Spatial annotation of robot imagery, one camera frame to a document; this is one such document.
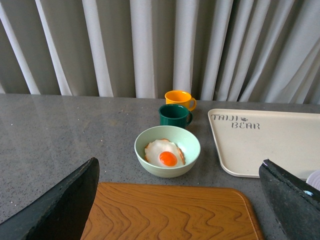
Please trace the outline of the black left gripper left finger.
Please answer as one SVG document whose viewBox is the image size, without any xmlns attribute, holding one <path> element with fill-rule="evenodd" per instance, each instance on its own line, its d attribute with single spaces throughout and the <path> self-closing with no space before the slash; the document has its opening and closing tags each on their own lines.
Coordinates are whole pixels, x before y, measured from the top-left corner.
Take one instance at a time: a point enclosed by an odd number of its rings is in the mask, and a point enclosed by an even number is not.
<svg viewBox="0 0 320 240">
<path fill-rule="evenodd" d="M 79 240 L 100 176 L 92 157 L 30 205 L 0 225 L 2 240 Z"/>
</svg>

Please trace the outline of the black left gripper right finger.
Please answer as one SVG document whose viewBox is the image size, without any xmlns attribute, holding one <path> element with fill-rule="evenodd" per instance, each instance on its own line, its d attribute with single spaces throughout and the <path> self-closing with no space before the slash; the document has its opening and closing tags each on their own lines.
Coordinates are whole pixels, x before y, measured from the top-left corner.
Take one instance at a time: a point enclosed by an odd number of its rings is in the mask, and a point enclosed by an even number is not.
<svg viewBox="0 0 320 240">
<path fill-rule="evenodd" d="M 264 196 L 290 240 L 320 238 L 320 191 L 269 159 L 258 174 Z"/>
</svg>

